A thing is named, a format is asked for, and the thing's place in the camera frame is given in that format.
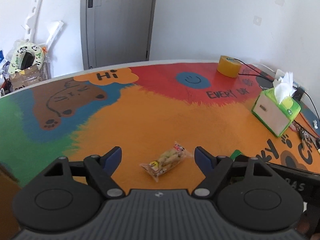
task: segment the ribbed gray surface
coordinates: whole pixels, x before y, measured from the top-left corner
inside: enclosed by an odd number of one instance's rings
[[[85,226],[58,235],[23,230],[15,240],[298,240],[293,229],[255,234],[226,223],[208,200],[196,200],[186,190],[132,190],[110,200]]]

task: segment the white wall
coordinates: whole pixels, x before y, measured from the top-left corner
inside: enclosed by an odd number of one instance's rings
[[[320,0],[281,1],[156,0],[150,60],[228,55],[292,71],[320,111]]]
[[[0,0],[0,49],[4,55],[13,43],[24,37],[23,25],[30,10],[31,0]],[[62,20],[65,25],[52,45],[52,76],[83,70],[80,40],[80,0],[43,0],[38,18],[35,42],[47,38],[46,24]]]

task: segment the tissue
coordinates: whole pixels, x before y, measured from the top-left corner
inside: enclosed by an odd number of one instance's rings
[[[285,98],[292,97],[296,91],[293,88],[293,73],[286,72],[283,77],[274,80],[273,87],[275,88],[275,98],[278,104],[281,104]]]

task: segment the painted table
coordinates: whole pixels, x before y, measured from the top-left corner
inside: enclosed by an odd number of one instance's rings
[[[320,156],[312,144],[303,150],[290,129],[274,137],[251,113],[261,90],[272,84],[256,76],[228,78],[216,69],[217,63],[208,62],[126,64],[7,95],[0,98],[0,161],[24,186],[58,156],[77,161],[120,146],[122,162],[113,179],[126,192],[192,190],[204,178],[192,158],[162,175],[158,183],[139,166],[177,141],[190,152],[196,146],[215,156],[240,150],[320,173]],[[246,66],[241,72],[256,74]],[[302,105],[296,120],[313,132],[307,123],[313,119]]]

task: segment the gray door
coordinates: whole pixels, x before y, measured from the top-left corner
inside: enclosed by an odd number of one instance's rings
[[[154,0],[93,0],[88,8],[87,0],[89,67],[147,60],[153,7]]]

